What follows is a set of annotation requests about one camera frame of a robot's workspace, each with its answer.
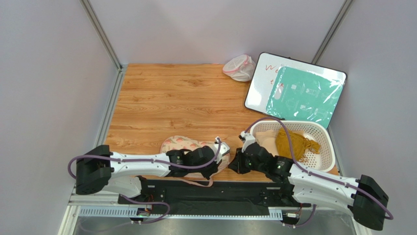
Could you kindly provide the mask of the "floral mesh laundry bag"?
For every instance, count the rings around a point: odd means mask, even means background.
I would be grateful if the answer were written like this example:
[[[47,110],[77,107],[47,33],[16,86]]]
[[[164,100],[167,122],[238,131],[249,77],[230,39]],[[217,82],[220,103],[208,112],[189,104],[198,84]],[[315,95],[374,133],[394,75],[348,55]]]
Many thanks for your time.
[[[189,149],[195,150],[203,146],[212,146],[213,141],[197,141],[185,136],[171,136],[167,138],[161,145],[160,152],[166,153],[169,150],[180,150],[180,149]],[[211,187],[213,185],[213,176],[220,173],[224,170],[229,163],[231,162],[231,155],[228,152],[227,154],[222,154],[221,163],[218,166],[218,171],[210,176],[209,179],[206,179],[202,176],[201,173],[190,173],[185,177],[177,178],[187,184],[198,186],[198,187]]]

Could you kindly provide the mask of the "whiteboard with black frame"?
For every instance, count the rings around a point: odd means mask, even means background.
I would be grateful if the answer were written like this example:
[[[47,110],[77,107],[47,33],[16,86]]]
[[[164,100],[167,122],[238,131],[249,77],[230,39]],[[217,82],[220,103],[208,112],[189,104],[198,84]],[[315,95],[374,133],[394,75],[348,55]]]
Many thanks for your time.
[[[314,72],[322,72],[324,69],[330,69],[311,63],[263,52],[259,55],[253,78],[245,98],[244,106],[246,108],[266,114],[266,102],[268,101],[272,85],[275,82],[278,70],[283,66],[290,66],[292,68]]]

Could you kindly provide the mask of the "white plastic basket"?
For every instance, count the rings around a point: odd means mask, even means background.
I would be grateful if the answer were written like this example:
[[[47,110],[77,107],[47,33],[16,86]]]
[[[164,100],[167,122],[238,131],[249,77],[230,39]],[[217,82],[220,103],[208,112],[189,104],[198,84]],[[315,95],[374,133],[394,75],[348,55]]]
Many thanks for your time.
[[[331,174],[338,174],[335,160],[335,152],[328,132],[319,124],[308,121],[284,121],[284,125],[288,130],[301,131],[303,136],[314,140],[321,145],[319,154],[313,154],[306,151],[305,156],[307,162],[300,162],[307,167],[317,169]],[[274,120],[262,120],[253,124],[248,133],[254,135],[256,132],[274,130],[278,131],[282,128],[281,124]]]

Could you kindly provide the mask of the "teal instruction sheet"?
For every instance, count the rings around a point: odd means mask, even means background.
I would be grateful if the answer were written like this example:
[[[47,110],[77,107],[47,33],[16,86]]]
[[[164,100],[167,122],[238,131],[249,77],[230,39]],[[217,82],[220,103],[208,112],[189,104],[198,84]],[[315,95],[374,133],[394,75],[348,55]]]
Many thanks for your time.
[[[326,129],[346,78],[336,70],[314,72],[283,66],[272,85],[265,113],[284,120],[315,122]]]

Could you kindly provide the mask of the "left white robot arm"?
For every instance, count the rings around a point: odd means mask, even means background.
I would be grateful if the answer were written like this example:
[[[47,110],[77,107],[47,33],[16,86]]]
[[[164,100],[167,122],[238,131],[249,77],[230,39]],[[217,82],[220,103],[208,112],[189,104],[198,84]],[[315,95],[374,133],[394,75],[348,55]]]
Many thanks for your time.
[[[230,148],[223,142],[154,155],[121,154],[111,152],[108,145],[100,145],[73,158],[69,165],[76,163],[76,172],[70,175],[76,180],[78,195],[104,190],[133,198],[144,189],[141,176],[182,178],[197,173],[210,179],[229,152]]]

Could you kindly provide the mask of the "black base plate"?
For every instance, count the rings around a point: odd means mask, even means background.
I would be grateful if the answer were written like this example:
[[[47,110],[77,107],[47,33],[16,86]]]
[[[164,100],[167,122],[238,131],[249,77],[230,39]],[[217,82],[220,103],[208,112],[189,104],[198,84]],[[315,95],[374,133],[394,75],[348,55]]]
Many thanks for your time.
[[[269,207],[307,208],[281,192],[281,185],[272,182],[214,182],[209,188],[175,180],[146,180],[140,202],[165,202],[170,215],[268,215]]]

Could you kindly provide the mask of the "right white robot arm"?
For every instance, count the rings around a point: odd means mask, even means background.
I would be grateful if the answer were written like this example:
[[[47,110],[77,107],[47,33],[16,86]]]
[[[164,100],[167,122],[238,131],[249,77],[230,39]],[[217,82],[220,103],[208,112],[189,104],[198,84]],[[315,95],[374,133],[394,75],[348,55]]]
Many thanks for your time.
[[[238,174],[257,171],[281,185],[282,197],[346,213],[359,224],[383,230],[388,195],[370,176],[360,179],[336,176],[312,169],[292,159],[273,156],[258,143],[238,148],[229,168]]]

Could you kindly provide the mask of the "white mesh bag pink trim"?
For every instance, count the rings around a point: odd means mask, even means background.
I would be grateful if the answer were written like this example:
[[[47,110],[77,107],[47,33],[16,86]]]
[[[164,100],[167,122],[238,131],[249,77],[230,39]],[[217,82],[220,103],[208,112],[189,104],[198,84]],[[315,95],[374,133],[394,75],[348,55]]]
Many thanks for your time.
[[[246,54],[239,55],[227,62],[222,72],[238,82],[248,82],[252,80],[256,64],[252,58]]]

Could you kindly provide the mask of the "beige bra in basket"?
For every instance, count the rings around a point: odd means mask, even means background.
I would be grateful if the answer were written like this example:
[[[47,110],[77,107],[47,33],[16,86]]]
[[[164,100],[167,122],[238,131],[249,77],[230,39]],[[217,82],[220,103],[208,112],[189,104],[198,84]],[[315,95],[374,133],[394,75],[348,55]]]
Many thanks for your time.
[[[273,156],[278,156],[279,153],[276,145],[277,134],[278,131],[267,130],[254,133],[254,137],[261,147],[265,148]]]

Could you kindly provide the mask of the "aluminium rail frame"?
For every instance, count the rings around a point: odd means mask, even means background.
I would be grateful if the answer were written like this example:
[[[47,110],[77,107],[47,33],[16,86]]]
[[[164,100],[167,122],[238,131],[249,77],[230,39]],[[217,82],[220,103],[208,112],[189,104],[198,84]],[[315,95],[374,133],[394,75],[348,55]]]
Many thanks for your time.
[[[275,220],[294,226],[300,220],[301,209],[269,207],[268,215],[261,216],[226,216],[226,215],[170,215],[170,205],[165,202],[140,202],[131,203],[117,193],[101,191],[90,196],[75,196],[76,202],[80,204],[80,209],[75,216],[91,217],[124,217],[133,221],[153,220],[158,217],[184,218],[184,219],[250,219],[250,220]]]

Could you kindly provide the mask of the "mustard yellow garment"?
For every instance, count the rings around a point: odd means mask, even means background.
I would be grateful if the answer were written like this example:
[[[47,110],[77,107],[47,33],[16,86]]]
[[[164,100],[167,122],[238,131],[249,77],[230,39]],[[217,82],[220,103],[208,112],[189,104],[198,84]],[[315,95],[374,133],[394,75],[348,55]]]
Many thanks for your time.
[[[294,157],[298,162],[307,162],[307,157],[305,156],[306,151],[313,154],[319,154],[321,145],[314,140],[310,140],[303,136],[301,131],[288,131],[292,148],[289,146],[288,137],[283,128],[281,128],[276,137],[276,145],[278,149],[279,156],[292,158],[291,150],[294,153]]]

